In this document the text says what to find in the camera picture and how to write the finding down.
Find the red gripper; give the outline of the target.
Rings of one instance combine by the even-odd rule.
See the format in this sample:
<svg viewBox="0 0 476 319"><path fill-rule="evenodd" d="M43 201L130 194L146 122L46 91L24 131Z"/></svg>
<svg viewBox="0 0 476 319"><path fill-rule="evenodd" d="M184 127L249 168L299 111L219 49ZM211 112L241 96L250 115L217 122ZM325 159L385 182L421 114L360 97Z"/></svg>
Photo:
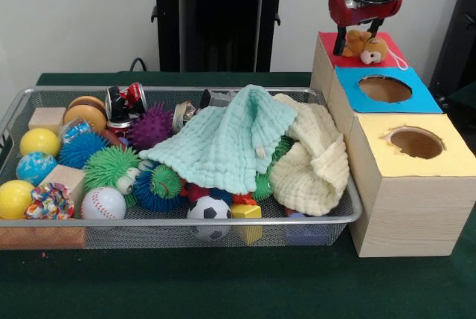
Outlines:
<svg viewBox="0 0 476 319"><path fill-rule="evenodd" d="M334 55L342 55L346 46L347 27L367 24L371 38L375 38L382 25L382 19L398 13L402 0L391 0L385 3L367 3L357 0L329 0L329 14L337 24L337 36L333 48Z"/></svg>

